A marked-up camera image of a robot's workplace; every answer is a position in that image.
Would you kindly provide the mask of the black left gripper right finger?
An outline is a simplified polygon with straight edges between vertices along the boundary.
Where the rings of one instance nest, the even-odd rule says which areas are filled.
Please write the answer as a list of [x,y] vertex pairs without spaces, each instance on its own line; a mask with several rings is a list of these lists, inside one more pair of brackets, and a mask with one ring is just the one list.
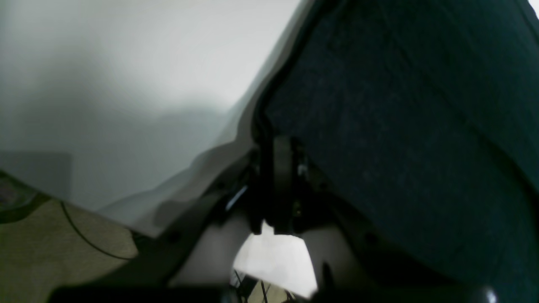
[[458,282],[388,240],[286,136],[274,139],[274,228],[304,241],[312,303],[497,302],[490,286]]

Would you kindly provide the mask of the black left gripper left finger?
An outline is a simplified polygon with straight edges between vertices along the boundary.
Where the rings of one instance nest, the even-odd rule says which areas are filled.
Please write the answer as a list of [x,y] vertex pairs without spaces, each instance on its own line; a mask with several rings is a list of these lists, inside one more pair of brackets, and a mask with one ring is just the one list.
[[51,301],[226,301],[233,263],[260,234],[270,199],[270,152],[256,149],[134,259],[86,284],[61,287]]

